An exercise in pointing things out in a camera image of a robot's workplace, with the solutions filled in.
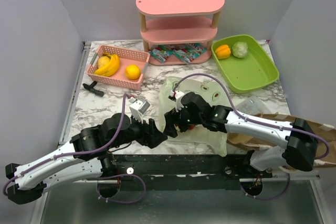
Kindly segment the avocado print plastic bag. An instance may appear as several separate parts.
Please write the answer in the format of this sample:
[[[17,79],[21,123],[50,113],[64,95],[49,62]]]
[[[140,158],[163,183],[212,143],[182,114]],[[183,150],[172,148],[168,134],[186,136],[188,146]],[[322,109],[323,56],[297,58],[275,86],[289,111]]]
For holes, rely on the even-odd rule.
[[[164,114],[175,108],[175,102],[169,99],[170,91],[180,81],[179,77],[167,77],[159,91],[159,130],[165,128]],[[227,134],[217,131],[213,132],[202,126],[202,123],[209,123],[213,113],[213,106],[223,105],[230,106],[227,95],[223,88],[216,81],[200,82],[188,78],[181,82],[177,90],[187,94],[193,92],[200,95],[211,107],[204,113],[195,112],[197,125],[192,130],[186,132],[178,132],[176,138],[170,138],[173,141],[206,144],[210,146],[214,152],[222,157],[227,155]]]

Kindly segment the yellow banana bunch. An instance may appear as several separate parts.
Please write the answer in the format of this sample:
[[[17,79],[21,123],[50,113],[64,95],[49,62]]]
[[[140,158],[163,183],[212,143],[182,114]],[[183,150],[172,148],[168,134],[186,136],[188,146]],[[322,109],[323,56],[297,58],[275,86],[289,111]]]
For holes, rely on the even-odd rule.
[[[110,77],[114,75],[120,67],[120,58],[118,55],[110,55],[110,61],[105,66],[98,68],[94,74],[104,77]]]

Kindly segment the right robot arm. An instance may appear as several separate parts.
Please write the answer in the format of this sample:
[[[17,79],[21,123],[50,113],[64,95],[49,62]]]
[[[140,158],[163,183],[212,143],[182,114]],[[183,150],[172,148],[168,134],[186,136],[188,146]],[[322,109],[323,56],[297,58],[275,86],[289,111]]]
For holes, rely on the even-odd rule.
[[[303,172],[313,169],[318,141],[303,119],[291,123],[258,118],[228,106],[210,105],[194,92],[171,91],[169,99],[175,102],[175,107],[164,115],[164,133],[170,137],[201,125],[212,132],[249,135],[274,145],[253,151],[250,160],[242,163],[241,171],[246,177],[286,165]]]

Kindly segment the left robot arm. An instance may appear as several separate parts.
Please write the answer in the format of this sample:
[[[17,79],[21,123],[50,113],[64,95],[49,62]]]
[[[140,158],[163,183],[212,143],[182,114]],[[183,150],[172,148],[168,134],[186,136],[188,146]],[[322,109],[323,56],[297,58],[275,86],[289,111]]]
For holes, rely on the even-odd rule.
[[[81,130],[69,142],[34,162],[8,164],[9,181],[3,193],[23,205],[64,184],[88,178],[112,179],[118,168],[109,149],[133,141],[155,148],[165,140],[167,135],[157,129],[153,119],[140,123],[117,113],[100,125]]]

